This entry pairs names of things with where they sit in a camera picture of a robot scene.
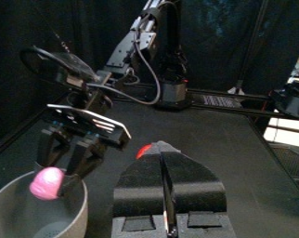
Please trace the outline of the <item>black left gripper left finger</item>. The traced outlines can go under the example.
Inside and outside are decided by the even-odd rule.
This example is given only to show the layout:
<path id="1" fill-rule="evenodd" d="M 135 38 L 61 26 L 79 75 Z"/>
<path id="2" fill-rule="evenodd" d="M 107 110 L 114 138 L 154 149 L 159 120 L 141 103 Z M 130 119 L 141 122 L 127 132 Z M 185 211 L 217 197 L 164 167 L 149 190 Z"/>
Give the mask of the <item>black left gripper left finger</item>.
<path id="1" fill-rule="evenodd" d="M 145 146 L 114 186 L 111 238 L 166 238 L 161 154 L 168 145 Z"/>

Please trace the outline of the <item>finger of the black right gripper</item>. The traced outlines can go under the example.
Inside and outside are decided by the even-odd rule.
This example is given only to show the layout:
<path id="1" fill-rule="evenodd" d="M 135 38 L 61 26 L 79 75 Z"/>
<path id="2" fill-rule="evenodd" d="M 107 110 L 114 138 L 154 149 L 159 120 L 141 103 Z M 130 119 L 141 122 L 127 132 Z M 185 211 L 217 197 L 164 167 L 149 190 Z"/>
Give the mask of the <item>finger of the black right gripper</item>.
<path id="1" fill-rule="evenodd" d="M 53 166 L 69 151 L 71 137 L 61 129 L 49 127 L 41 131 L 35 164 L 39 168 Z"/>
<path id="2" fill-rule="evenodd" d="M 99 166 L 106 145 L 99 139 L 85 139 L 77 142 L 69 165 L 58 189 L 58 196 L 69 193 L 86 175 Z"/>

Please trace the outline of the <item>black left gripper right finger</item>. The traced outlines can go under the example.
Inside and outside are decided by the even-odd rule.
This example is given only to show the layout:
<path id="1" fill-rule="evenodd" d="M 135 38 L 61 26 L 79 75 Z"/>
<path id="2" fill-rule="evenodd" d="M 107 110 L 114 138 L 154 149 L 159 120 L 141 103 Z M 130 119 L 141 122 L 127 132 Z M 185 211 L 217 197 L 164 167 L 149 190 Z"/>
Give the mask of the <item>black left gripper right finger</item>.
<path id="1" fill-rule="evenodd" d="M 226 214 L 222 183 L 213 172 L 172 146 L 162 146 L 169 231 L 174 238 L 237 238 Z"/>

